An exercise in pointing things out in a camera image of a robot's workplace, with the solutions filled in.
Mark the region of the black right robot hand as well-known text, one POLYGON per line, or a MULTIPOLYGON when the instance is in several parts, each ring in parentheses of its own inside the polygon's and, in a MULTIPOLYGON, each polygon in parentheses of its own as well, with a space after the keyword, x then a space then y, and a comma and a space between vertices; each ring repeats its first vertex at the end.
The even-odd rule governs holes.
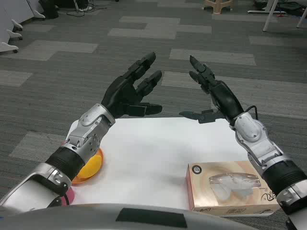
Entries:
POLYGON ((194 56, 190 56, 189 61, 196 70, 189 72, 190 77, 211 96, 217 110, 204 110, 201 113, 182 111, 179 115, 197 120, 200 124, 215 122, 217 119, 226 119, 233 124, 235 118, 244 112, 237 97, 223 81, 215 79, 214 73, 206 64, 200 63, 194 56))

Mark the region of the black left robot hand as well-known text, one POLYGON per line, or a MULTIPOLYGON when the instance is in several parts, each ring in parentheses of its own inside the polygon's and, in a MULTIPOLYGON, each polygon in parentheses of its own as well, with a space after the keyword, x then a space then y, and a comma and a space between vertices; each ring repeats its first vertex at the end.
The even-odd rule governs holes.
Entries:
POLYGON ((151 52, 137 60, 125 74, 117 77, 107 88, 101 104, 114 118, 120 118, 124 115, 144 117, 162 111, 161 105, 142 102, 142 99, 153 91, 161 79, 162 72, 160 70, 145 78, 136 88, 134 87, 135 81, 146 73, 155 59, 156 54, 151 52))

